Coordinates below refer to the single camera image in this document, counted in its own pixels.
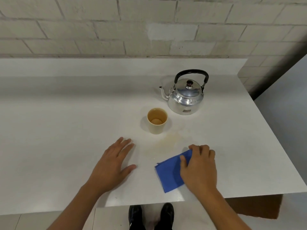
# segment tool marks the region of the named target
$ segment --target brick wall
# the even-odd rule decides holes
[[[253,93],[306,53],[307,0],[0,0],[1,57],[238,57]]]

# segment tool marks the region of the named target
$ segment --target forearm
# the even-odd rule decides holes
[[[98,198],[93,189],[85,184],[47,230],[82,230]]]
[[[228,205],[223,196],[216,190],[208,197],[203,193],[198,200],[209,214],[217,230],[251,230]]]

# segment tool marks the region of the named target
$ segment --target black shoe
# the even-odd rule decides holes
[[[129,207],[128,214],[129,224],[143,225],[142,207],[141,205],[132,205]]]
[[[162,207],[160,214],[160,221],[157,226],[163,226],[163,228],[171,229],[174,223],[174,207],[171,203],[165,203]]]

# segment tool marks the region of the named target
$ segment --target blue napkin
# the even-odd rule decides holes
[[[190,149],[177,156],[171,157],[155,166],[164,193],[170,192],[184,184],[180,177],[180,155],[184,155],[187,163],[189,163],[192,156],[192,150]]]

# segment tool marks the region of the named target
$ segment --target kettle handle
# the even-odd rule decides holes
[[[188,69],[188,70],[183,70],[183,71],[179,72],[179,73],[175,76],[175,80],[174,80],[175,84],[177,83],[179,77],[181,77],[181,76],[183,76],[183,75],[186,75],[186,74],[190,74],[190,73],[199,73],[199,74],[203,74],[203,75],[206,76],[206,77],[205,77],[205,80],[204,80],[204,84],[203,84],[202,87],[201,87],[201,90],[204,91],[204,86],[205,86],[205,84],[206,84],[206,83],[208,82],[208,80],[209,80],[209,75],[208,75],[207,72],[205,72],[204,70],[200,70],[200,69]]]

